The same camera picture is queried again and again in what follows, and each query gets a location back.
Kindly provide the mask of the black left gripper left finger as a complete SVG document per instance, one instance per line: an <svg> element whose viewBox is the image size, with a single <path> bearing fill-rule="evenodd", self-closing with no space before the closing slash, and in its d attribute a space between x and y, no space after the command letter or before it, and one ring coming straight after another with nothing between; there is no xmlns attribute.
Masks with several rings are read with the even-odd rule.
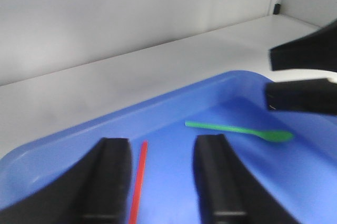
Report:
<svg viewBox="0 0 337 224"><path fill-rule="evenodd" d="M131 145L102 138L43 189L1 210L1 223L124 223Z"/></svg>

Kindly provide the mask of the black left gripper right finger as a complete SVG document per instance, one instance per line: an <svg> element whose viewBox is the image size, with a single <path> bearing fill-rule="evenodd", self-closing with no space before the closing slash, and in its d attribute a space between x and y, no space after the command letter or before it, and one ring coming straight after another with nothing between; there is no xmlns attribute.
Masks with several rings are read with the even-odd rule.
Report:
<svg viewBox="0 0 337 224"><path fill-rule="evenodd" d="M245 167L223 134L197 136L193 175L202 223L297 223Z"/></svg>

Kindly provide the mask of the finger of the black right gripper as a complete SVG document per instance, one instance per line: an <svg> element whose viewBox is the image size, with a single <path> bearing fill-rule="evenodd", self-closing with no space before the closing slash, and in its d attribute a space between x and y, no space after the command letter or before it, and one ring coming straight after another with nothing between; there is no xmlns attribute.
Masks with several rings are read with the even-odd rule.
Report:
<svg viewBox="0 0 337 224"><path fill-rule="evenodd" d="M328 79L267 83L264 96L272 111L336 115L336 83Z"/></svg>
<svg viewBox="0 0 337 224"><path fill-rule="evenodd" d="M269 51L272 71L308 69L336 72L336 21Z"/></svg>

